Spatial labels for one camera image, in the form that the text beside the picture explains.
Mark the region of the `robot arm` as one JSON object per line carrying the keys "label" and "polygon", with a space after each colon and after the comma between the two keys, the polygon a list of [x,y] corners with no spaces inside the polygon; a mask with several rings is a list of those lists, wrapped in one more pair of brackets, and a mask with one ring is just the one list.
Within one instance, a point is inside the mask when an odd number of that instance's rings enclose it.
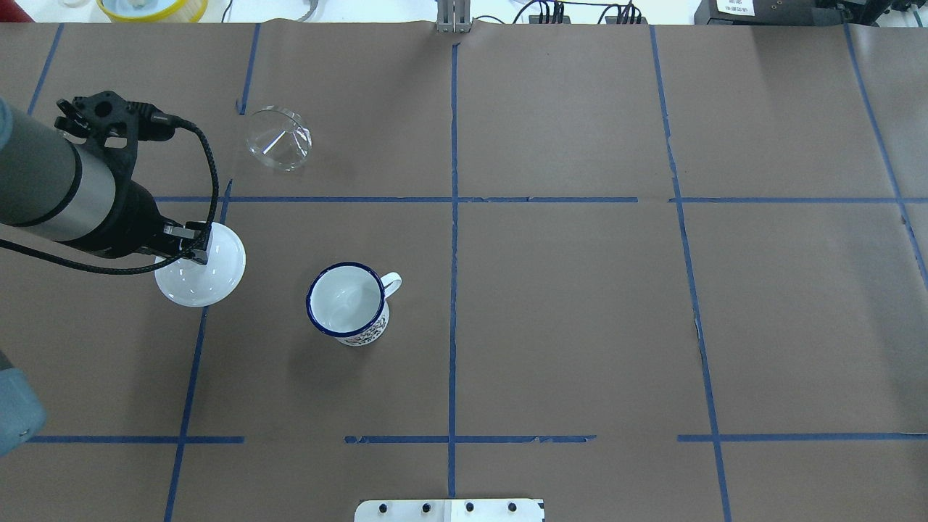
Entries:
{"label": "robot arm", "polygon": [[[138,268],[99,267],[7,240],[2,248],[113,276],[153,272],[181,259],[205,264],[218,210],[218,167],[205,133],[182,117],[113,91],[60,99],[57,108],[61,115],[50,128],[1,102],[2,224],[93,257],[142,254],[157,261]],[[139,143],[170,140],[178,129],[199,139],[211,175],[211,204],[202,222],[179,223],[160,214],[152,193],[132,179]]]}

